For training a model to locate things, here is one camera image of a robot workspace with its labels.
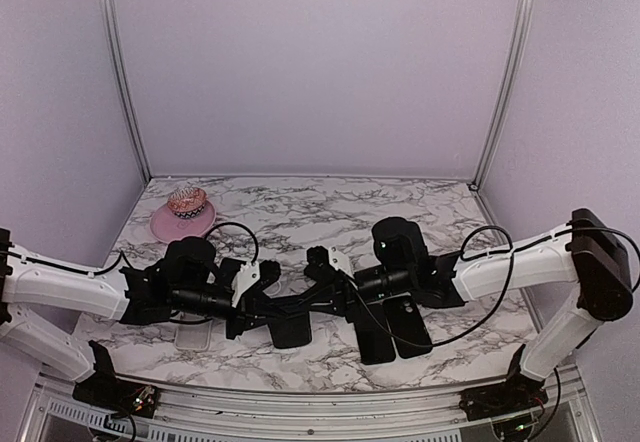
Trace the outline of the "black phone case camera cutouts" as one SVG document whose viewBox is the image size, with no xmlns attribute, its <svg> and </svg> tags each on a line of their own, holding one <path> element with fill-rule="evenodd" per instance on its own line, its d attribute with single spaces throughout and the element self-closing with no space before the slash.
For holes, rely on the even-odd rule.
<svg viewBox="0 0 640 442">
<path fill-rule="evenodd" d="M 312 341 L 310 315 L 302 313 L 268 323 L 272 344 L 276 349 L 293 349 Z"/>
</svg>

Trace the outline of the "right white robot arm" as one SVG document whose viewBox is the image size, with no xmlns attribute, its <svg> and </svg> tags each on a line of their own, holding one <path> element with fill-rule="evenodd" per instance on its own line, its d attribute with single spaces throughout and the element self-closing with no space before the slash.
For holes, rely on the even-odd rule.
<svg viewBox="0 0 640 442">
<path fill-rule="evenodd" d="M 630 312 L 638 287 L 631 281 L 622 236 L 592 211 L 578 209 L 568 223 L 537 237 L 431 256 L 416 223 L 388 217 L 372 228 L 376 267 L 352 273 L 346 256 L 322 246 L 309 249 L 304 274 L 314 284 L 299 305 L 353 317 L 404 293 L 426 308 L 448 309 L 492 294 L 503 297 L 511 289 L 569 284 L 565 302 L 536 338 L 516 351 L 505 381 L 496 387 L 496 402 L 515 410 L 595 330 Z"/>
</svg>

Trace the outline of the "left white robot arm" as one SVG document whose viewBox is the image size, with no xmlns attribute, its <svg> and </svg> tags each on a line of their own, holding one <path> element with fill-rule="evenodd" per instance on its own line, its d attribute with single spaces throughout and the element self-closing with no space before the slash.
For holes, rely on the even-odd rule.
<svg viewBox="0 0 640 442">
<path fill-rule="evenodd" d="M 108 350 L 95 341 L 72 339 L 58 327 L 28 315 L 29 304 L 89 313 L 123 325 L 165 323 L 174 312 L 225 320 L 235 338 L 262 325 L 293 328 L 295 344 L 306 344 L 307 311 L 291 297 L 270 298 L 264 288 L 280 277 L 275 261 L 215 262 L 216 249 L 202 237 L 171 242 L 165 255 L 143 269 L 124 255 L 106 268 L 70 266 L 39 257 L 1 232 L 1 336 L 69 380 L 86 385 L 106 407 L 125 400 Z"/>
</svg>

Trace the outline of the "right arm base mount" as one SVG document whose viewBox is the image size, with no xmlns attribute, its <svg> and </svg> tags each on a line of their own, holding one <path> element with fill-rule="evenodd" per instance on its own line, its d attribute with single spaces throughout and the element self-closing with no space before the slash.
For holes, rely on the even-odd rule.
<svg viewBox="0 0 640 442">
<path fill-rule="evenodd" d="M 544 382 L 524 376 L 512 362 L 504 381 L 463 390 L 459 408 L 468 421 L 476 421 L 543 407 L 548 400 Z"/>
</svg>

